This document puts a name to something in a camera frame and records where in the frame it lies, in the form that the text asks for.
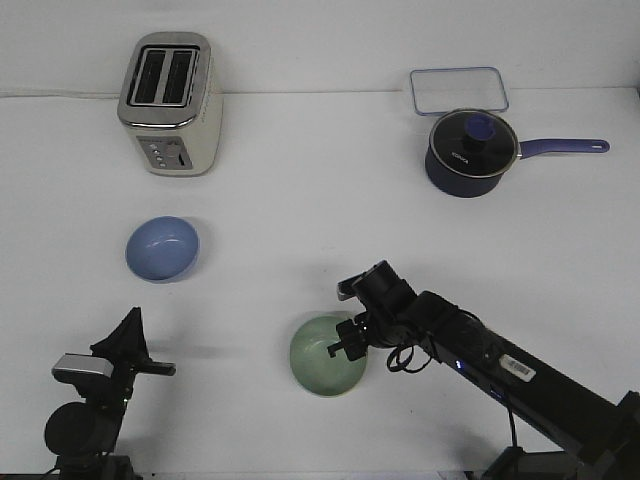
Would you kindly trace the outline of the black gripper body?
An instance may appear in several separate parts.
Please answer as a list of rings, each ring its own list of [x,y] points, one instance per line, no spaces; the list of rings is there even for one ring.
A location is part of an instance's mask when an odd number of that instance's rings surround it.
[[[413,341],[414,328],[401,314],[417,298],[409,284],[401,279],[386,260],[370,277],[355,285],[364,311],[336,326],[339,341],[350,361],[363,358],[369,347],[404,349]]]
[[[133,394],[133,386],[138,374],[173,376],[176,373],[174,363],[157,362],[151,359],[146,348],[113,349],[91,346],[92,355],[108,360],[113,371],[106,382],[103,396],[110,400],[129,400]]]

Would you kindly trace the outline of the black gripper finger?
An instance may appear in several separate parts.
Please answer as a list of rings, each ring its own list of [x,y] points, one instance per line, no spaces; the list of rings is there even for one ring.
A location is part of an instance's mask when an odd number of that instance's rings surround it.
[[[327,347],[327,352],[331,358],[335,358],[337,353],[344,349],[342,341],[335,342]]]
[[[94,344],[94,355],[106,359],[150,358],[140,307],[133,307],[105,339]]]

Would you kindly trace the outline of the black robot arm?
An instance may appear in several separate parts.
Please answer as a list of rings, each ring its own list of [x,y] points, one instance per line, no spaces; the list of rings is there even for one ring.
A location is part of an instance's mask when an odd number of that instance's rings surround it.
[[[44,429],[56,455],[60,479],[140,479],[127,455],[115,446],[139,374],[173,376],[173,363],[156,362],[148,352],[142,310],[132,308],[89,354],[66,353],[52,376],[75,388],[81,399],[57,408]]]
[[[368,348],[388,348],[387,367],[404,371],[401,351],[420,347],[558,445],[556,452],[507,447],[485,479],[636,479],[639,476],[639,395],[613,404],[486,328],[443,297],[414,292],[387,261],[337,285],[364,312],[339,323],[329,346],[355,361]]]

